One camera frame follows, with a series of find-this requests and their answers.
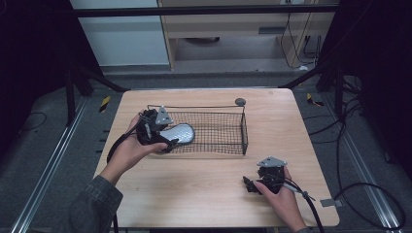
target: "white cabinet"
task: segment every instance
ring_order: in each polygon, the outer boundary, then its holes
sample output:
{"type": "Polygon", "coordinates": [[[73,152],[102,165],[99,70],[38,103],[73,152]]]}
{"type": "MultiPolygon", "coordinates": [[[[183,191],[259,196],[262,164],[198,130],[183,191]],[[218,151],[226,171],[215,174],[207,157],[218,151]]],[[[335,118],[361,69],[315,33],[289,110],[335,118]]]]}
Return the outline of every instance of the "white cabinet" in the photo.
{"type": "MultiPolygon", "coordinates": [[[[74,9],[157,7],[155,0],[71,0],[74,9]]],[[[160,17],[79,18],[99,65],[169,65],[160,17]]]]}

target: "small black knob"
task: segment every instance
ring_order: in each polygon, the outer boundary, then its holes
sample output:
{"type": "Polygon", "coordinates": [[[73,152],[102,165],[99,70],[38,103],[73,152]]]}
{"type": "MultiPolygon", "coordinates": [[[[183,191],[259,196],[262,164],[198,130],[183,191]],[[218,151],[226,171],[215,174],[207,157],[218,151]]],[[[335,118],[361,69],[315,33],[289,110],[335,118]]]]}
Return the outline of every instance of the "small black knob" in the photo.
{"type": "Polygon", "coordinates": [[[237,98],[234,103],[237,106],[245,106],[246,105],[246,100],[244,98],[237,98]]]}

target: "black wire basket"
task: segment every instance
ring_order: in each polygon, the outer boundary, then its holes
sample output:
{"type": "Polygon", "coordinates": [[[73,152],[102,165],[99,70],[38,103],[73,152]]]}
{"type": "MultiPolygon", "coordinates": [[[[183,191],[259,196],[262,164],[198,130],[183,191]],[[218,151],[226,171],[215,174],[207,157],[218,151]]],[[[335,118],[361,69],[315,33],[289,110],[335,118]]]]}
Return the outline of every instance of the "black wire basket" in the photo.
{"type": "MultiPolygon", "coordinates": [[[[158,109],[158,107],[160,106],[148,105],[148,109],[158,109]]],[[[178,145],[170,153],[246,154],[248,131],[244,106],[163,107],[173,119],[173,123],[164,130],[183,123],[190,125],[194,131],[194,139],[191,143],[178,145]]]]}

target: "right hand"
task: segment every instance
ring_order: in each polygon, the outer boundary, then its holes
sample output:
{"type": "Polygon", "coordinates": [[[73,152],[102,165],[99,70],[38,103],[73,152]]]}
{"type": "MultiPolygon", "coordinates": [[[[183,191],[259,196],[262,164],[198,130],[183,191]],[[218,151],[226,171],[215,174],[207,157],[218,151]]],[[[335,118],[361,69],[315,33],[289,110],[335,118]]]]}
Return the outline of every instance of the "right hand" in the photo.
{"type": "MultiPolygon", "coordinates": [[[[292,179],[287,167],[285,167],[285,177],[292,179]]],[[[291,232],[296,232],[306,228],[306,224],[297,207],[294,193],[282,186],[278,194],[270,191],[263,183],[254,182],[255,187],[263,194],[275,214],[286,224],[291,232]]]]}

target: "metal bracket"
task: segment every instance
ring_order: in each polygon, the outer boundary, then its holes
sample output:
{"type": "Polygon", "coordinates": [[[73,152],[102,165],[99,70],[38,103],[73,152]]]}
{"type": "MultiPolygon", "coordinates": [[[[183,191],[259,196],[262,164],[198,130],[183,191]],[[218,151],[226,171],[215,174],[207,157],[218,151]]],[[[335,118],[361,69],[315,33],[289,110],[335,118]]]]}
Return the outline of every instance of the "metal bracket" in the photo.
{"type": "Polygon", "coordinates": [[[173,119],[164,109],[164,106],[160,106],[158,108],[157,118],[155,119],[156,124],[171,124],[173,123],[173,119]]]}
{"type": "Polygon", "coordinates": [[[257,164],[260,167],[282,167],[288,165],[287,162],[269,156],[257,164]]]}

